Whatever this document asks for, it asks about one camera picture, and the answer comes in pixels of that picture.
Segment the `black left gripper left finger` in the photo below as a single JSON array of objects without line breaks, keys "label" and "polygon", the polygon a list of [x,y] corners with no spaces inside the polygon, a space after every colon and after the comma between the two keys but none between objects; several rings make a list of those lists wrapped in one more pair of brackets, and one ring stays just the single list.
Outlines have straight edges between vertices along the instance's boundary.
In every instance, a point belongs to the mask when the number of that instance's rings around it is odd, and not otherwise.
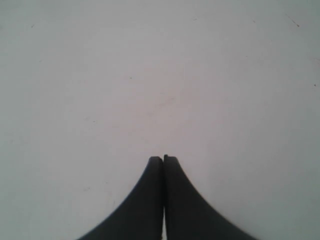
[{"label": "black left gripper left finger", "polygon": [[160,240],[163,234],[163,160],[149,158],[140,179],[105,220],[82,240]]}]

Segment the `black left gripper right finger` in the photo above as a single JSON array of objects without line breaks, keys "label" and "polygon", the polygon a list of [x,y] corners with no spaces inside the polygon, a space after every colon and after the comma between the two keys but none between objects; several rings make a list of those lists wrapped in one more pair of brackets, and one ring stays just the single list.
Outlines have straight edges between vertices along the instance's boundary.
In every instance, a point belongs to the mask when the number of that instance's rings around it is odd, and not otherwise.
[{"label": "black left gripper right finger", "polygon": [[163,158],[165,228],[168,240],[253,240],[200,195],[178,159]]}]

